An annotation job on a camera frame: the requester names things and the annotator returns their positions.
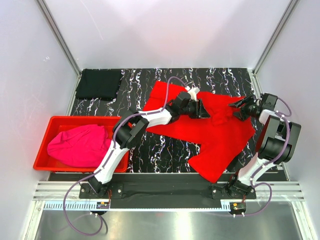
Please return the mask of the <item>red t shirt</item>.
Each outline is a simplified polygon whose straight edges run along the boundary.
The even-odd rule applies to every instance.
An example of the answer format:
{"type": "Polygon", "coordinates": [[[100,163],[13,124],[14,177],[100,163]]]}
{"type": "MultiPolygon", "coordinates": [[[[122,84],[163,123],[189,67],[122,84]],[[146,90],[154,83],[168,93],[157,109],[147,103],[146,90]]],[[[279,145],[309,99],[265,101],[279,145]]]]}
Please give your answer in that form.
{"type": "Polygon", "coordinates": [[[172,137],[200,145],[200,153],[189,159],[189,165],[211,183],[218,181],[232,160],[245,148],[254,136],[251,120],[241,121],[229,104],[239,97],[201,91],[197,94],[210,118],[191,119],[181,116],[168,125],[157,125],[147,129],[149,133],[172,137]]]}

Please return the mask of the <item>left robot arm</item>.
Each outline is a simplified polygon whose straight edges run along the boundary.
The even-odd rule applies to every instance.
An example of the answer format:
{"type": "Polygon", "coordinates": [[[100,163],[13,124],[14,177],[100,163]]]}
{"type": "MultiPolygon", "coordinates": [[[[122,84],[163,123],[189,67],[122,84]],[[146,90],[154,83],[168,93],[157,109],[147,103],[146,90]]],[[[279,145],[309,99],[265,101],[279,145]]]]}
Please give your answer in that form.
{"type": "Polygon", "coordinates": [[[170,101],[166,96],[161,108],[149,111],[130,109],[122,116],[112,130],[113,135],[106,154],[88,179],[90,192],[97,198],[103,198],[108,193],[108,184],[119,162],[130,149],[140,143],[148,128],[172,124],[180,116],[191,119],[210,118],[203,101],[197,98],[198,92],[198,88],[182,91],[170,101]]]}

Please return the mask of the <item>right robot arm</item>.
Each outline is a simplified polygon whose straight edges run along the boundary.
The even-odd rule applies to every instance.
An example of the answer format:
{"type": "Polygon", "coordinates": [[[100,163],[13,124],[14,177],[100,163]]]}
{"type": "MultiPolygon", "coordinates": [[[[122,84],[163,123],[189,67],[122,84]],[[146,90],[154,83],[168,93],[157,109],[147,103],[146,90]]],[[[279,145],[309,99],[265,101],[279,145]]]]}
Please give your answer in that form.
{"type": "Polygon", "coordinates": [[[282,99],[270,93],[263,93],[259,99],[253,95],[228,106],[237,109],[233,115],[245,121],[257,119],[263,129],[255,147],[255,155],[249,163],[237,171],[223,188],[231,198],[244,197],[255,190],[256,181],[269,169],[287,163],[293,156],[301,125],[288,120],[292,115],[276,110],[277,101],[282,99]]]}

